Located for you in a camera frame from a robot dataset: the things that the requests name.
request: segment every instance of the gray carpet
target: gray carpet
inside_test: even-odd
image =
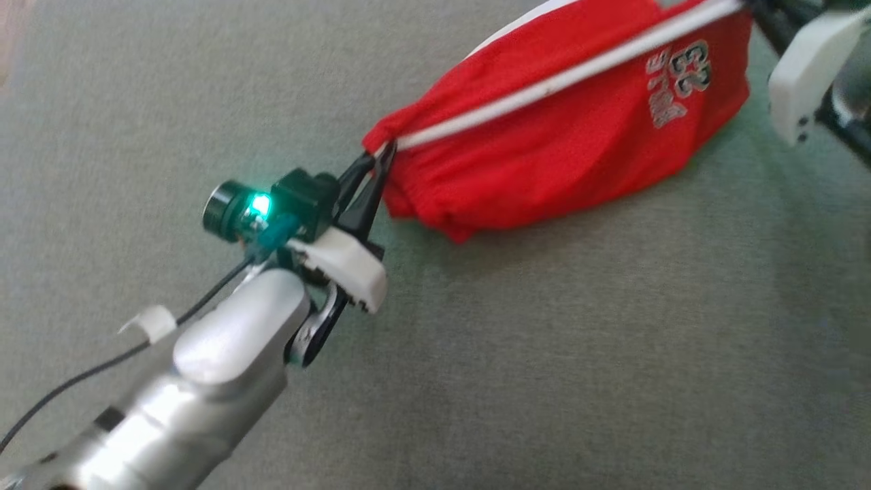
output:
[[[338,172],[537,0],[44,0],[0,102],[0,426],[138,342],[238,258],[228,178]],[[871,172],[789,149],[754,95],[690,167],[457,247],[382,216],[389,299],[345,315],[209,489],[871,487]],[[152,357],[65,394],[0,458],[66,441]]]

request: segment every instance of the red fabric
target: red fabric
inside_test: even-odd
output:
[[[653,0],[580,0],[554,10],[464,60],[418,102],[379,122],[363,145],[374,152],[474,110],[700,2],[661,10]],[[398,153],[384,195],[388,210],[463,242],[480,229],[569,214],[675,174],[746,101],[752,24],[744,12],[727,17],[500,119]],[[655,60],[665,50],[660,68]],[[685,69],[670,72],[672,57]],[[677,77],[693,72],[709,83],[682,98]],[[685,114],[668,120],[669,111]],[[668,122],[657,127],[657,118]]]

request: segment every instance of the led light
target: led light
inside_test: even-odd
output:
[[[272,206],[272,198],[266,194],[258,194],[251,200],[251,210],[260,216],[269,214],[269,208]]]

